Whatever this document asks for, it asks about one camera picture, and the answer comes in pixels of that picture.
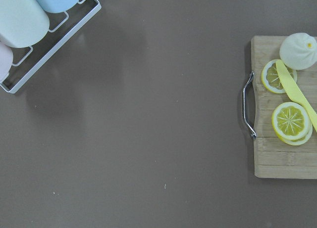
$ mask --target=lemon pulp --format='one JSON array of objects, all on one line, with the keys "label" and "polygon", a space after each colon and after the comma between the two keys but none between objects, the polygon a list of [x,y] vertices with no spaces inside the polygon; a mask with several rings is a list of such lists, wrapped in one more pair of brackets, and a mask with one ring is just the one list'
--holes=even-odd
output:
[{"label": "lemon pulp", "polygon": [[[262,70],[262,83],[264,87],[273,92],[273,93],[285,93],[281,81],[279,80],[277,70],[276,70],[276,61],[278,59],[268,62],[264,69]],[[294,81],[297,81],[297,72],[289,67],[286,67],[288,72],[293,77]]]},{"label": "lemon pulp", "polygon": [[277,126],[286,135],[298,135],[304,127],[304,118],[301,111],[293,106],[282,108],[277,114]]}]

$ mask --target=brown table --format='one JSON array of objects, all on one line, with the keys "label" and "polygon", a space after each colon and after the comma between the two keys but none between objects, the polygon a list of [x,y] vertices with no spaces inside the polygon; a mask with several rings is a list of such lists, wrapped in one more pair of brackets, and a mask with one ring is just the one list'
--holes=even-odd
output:
[{"label": "brown table", "polygon": [[317,0],[99,1],[0,91],[0,227],[316,227],[316,180],[254,176],[241,89],[251,38],[317,36]]}]

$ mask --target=cup rack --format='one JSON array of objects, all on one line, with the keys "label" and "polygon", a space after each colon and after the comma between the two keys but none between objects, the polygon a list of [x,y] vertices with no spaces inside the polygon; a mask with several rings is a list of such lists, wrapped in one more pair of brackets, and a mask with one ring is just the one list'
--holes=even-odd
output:
[{"label": "cup rack", "polygon": [[46,36],[33,46],[13,48],[13,61],[8,77],[0,86],[8,93],[16,93],[85,23],[99,10],[98,0],[79,0],[68,11],[48,14],[50,27]]}]

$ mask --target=wooden cutting board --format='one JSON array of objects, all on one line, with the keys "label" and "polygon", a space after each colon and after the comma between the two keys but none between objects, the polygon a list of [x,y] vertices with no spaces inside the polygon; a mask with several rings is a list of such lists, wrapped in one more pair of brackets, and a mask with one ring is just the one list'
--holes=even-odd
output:
[{"label": "wooden cutting board", "polygon": [[[292,146],[277,138],[272,124],[273,110],[289,102],[287,94],[271,93],[261,82],[264,66],[279,58],[279,48],[286,37],[255,36],[251,40],[252,70],[255,73],[256,114],[254,129],[255,175],[260,178],[317,179],[317,133],[303,145]],[[312,107],[317,110],[317,63],[311,68],[297,71],[297,84]]]}]

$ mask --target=metal handle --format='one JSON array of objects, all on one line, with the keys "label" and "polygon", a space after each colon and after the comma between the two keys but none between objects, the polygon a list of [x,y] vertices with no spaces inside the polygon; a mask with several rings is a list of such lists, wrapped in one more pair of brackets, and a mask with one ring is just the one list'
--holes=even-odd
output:
[{"label": "metal handle", "polygon": [[243,91],[242,91],[242,116],[243,116],[243,121],[244,123],[247,125],[247,127],[249,128],[249,130],[251,131],[251,137],[253,139],[257,138],[257,133],[256,131],[250,126],[250,124],[247,121],[246,118],[246,88],[249,86],[249,84],[253,81],[254,79],[254,72],[250,73],[250,77],[246,83],[246,85],[243,87]]}]

